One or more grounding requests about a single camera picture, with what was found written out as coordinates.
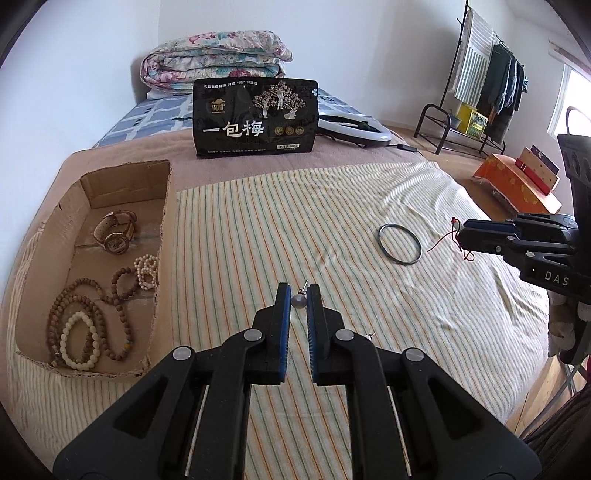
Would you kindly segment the gloved right hand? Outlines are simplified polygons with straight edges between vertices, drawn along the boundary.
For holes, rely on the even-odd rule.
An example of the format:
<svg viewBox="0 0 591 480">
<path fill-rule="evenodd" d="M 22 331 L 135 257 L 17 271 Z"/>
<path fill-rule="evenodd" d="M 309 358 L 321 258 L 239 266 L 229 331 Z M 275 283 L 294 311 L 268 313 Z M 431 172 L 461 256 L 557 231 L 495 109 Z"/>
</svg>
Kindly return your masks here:
<svg viewBox="0 0 591 480">
<path fill-rule="evenodd" d="M 552 291 L 548 291 L 548 298 L 548 356 L 578 365 L 590 353 L 590 339 L 585 338 L 590 306 Z"/>
</svg>

